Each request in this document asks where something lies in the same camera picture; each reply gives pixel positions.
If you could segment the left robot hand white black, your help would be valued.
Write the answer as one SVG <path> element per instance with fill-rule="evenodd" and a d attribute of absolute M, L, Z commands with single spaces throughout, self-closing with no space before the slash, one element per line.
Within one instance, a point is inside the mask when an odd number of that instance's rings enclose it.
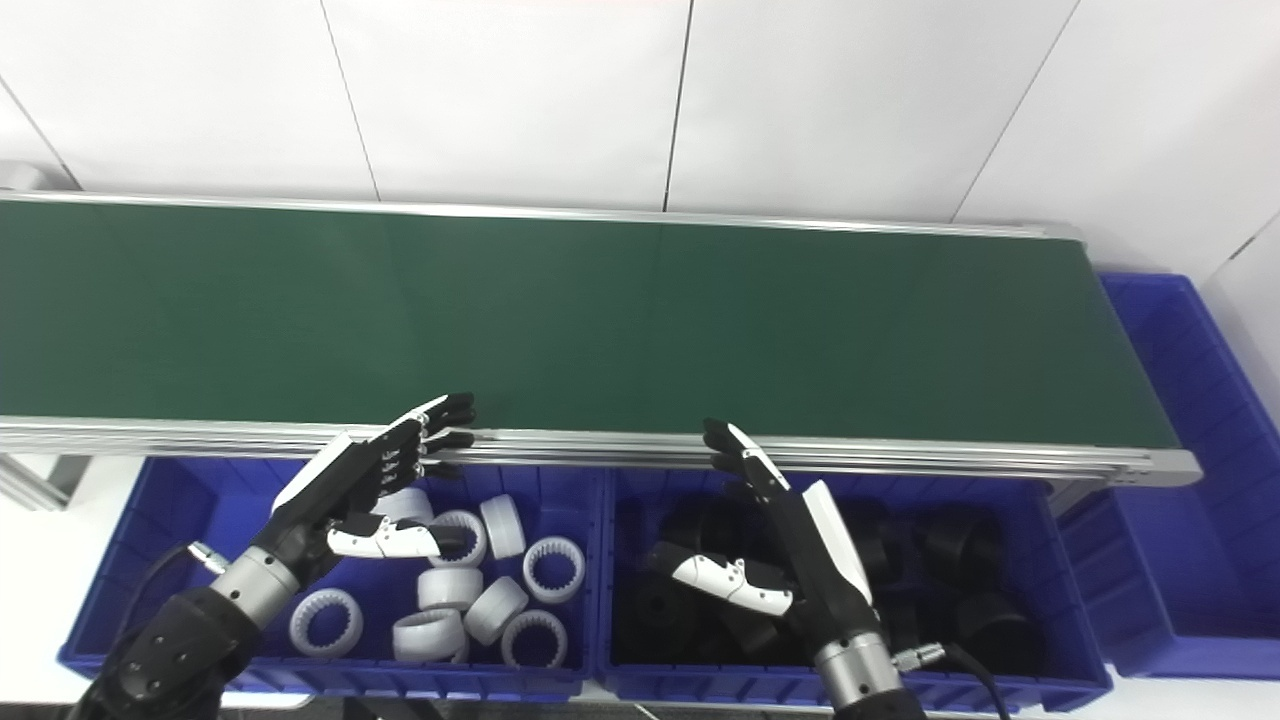
<path fill-rule="evenodd" d="M 342 432 L 285 486 L 265 527 L 250 542 L 273 571 L 297 591 L 323 579 L 343 557 L 417 559 L 458 553 L 465 529 L 392 519 L 375 512 L 380 498 L 416 480 L 461 478 L 442 450 L 474 445 L 474 395 L 443 395 L 408 410 L 370 439 Z"/>

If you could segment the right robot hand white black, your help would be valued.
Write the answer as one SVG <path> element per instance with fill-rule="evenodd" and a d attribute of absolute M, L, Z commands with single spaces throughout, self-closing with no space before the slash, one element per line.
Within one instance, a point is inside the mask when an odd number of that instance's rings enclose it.
<path fill-rule="evenodd" d="M 703 441 L 713 452 L 713 468 L 736 477 L 762 511 L 785 566 L 769 570 L 660 542 L 649 555 L 652 569 L 739 607 L 788 620 L 815 664 L 850 653 L 891 667 L 869 580 L 826 483 L 795 489 L 764 448 L 732 423 L 705 419 Z"/>

